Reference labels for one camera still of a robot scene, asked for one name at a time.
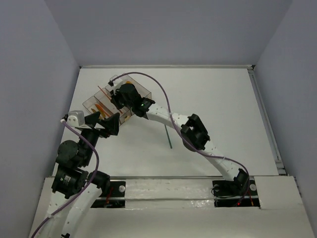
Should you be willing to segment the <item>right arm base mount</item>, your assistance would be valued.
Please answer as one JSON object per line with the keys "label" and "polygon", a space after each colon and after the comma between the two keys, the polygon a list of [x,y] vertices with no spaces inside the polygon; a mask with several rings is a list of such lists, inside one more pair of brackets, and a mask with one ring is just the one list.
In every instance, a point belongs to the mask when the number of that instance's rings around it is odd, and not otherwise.
{"label": "right arm base mount", "polygon": [[220,207],[259,207],[260,200],[254,179],[250,180],[249,189],[246,194],[239,192],[233,183],[226,180],[214,180],[212,182],[211,194],[214,198],[216,208]]}

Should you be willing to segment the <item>orange chopstick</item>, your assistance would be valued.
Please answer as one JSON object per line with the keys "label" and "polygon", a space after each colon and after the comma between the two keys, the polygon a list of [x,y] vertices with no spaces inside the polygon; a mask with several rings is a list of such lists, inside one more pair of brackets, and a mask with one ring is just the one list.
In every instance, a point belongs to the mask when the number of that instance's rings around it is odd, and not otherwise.
{"label": "orange chopstick", "polygon": [[98,88],[103,92],[103,94],[110,100],[111,102],[111,97],[100,87],[98,86]]}

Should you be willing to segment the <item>teal chopstick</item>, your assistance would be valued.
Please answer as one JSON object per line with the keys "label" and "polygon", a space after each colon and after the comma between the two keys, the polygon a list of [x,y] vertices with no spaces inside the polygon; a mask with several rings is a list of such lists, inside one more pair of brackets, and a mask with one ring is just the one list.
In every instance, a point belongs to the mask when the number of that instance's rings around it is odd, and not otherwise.
{"label": "teal chopstick", "polygon": [[170,140],[170,136],[169,136],[169,133],[168,133],[167,126],[164,125],[164,128],[165,128],[165,132],[166,132],[166,136],[167,136],[169,147],[170,147],[170,149],[172,149],[173,147],[172,147],[172,143],[171,143],[171,140]]}

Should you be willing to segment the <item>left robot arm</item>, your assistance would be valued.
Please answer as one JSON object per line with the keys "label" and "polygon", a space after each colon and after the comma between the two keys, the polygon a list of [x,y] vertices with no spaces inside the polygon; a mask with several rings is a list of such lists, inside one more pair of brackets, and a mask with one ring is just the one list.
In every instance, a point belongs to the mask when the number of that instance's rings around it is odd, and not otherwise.
{"label": "left robot arm", "polygon": [[115,113],[102,119],[100,112],[85,116],[82,111],[69,111],[61,119],[79,140],[66,140],[57,149],[57,171],[46,217],[32,233],[33,238],[75,237],[96,199],[109,192],[110,176],[99,171],[95,146],[99,138],[118,135],[119,117]]}

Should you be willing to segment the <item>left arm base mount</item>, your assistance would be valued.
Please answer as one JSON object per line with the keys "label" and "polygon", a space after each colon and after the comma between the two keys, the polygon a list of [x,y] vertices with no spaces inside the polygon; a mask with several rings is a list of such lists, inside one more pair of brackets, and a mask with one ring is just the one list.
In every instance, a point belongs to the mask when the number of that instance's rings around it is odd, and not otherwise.
{"label": "left arm base mount", "polygon": [[125,208],[126,181],[111,180],[106,192],[103,192],[91,208]]}

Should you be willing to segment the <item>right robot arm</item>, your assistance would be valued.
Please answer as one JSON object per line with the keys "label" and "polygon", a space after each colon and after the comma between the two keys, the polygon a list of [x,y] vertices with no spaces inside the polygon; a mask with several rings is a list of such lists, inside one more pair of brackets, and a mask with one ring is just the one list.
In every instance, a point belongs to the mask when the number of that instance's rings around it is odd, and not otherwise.
{"label": "right robot arm", "polygon": [[225,157],[213,143],[198,115],[175,114],[170,108],[158,105],[154,100],[142,97],[134,84],[128,82],[109,83],[111,102],[117,109],[129,108],[136,116],[156,121],[173,128],[180,135],[184,146],[205,157],[228,181],[233,194],[243,194],[250,183],[247,169],[240,163]]}

